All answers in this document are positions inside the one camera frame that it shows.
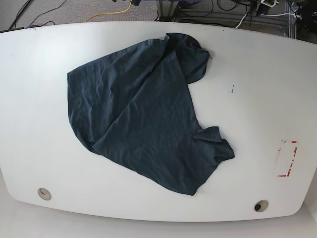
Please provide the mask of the red tape rectangle marking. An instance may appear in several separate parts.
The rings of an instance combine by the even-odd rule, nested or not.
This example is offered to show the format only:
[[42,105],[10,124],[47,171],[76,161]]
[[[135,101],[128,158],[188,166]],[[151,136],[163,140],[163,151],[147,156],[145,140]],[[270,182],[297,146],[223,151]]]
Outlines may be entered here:
[[278,147],[274,172],[279,178],[290,176],[298,148],[296,140],[282,140]]

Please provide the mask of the dark navy t-shirt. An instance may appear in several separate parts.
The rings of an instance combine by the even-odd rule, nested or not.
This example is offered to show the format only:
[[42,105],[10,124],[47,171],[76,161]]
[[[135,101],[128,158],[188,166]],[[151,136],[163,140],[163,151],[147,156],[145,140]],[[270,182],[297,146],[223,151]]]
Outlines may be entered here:
[[75,136],[95,154],[194,195],[235,156],[217,126],[199,125],[189,92],[209,59],[195,38],[166,33],[70,71],[68,117]]

